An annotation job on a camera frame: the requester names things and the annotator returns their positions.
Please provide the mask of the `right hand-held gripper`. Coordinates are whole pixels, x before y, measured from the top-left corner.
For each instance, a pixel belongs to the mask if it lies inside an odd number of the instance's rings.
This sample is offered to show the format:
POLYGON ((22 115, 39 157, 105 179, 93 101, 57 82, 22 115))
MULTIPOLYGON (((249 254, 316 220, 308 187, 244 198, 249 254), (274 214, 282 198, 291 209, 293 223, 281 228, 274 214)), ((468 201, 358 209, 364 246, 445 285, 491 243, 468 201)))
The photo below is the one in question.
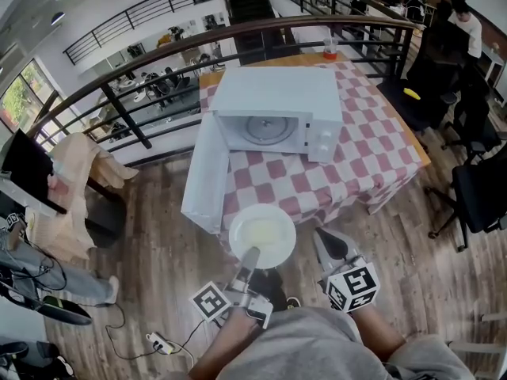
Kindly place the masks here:
POLYGON ((337 230, 321 228, 313 233, 322 270, 335 268, 323 277, 323 290, 333 309, 351 313, 371 304, 380 289, 374 264, 358 255, 355 241, 337 230))

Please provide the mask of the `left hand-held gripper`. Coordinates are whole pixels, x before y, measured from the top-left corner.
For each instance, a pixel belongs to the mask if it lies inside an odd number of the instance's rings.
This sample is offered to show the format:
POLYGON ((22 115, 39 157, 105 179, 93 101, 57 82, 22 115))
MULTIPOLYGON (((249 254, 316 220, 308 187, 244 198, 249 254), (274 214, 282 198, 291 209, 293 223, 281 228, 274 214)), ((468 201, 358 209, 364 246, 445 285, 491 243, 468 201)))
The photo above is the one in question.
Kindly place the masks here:
POLYGON ((223 290, 210 281, 189 298, 206 322, 222 323, 233 309, 243 309, 246 316, 257 320, 263 329, 268 327, 273 304, 250 289, 260 254, 259 248, 251 247, 243 256, 237 275, 223 290))

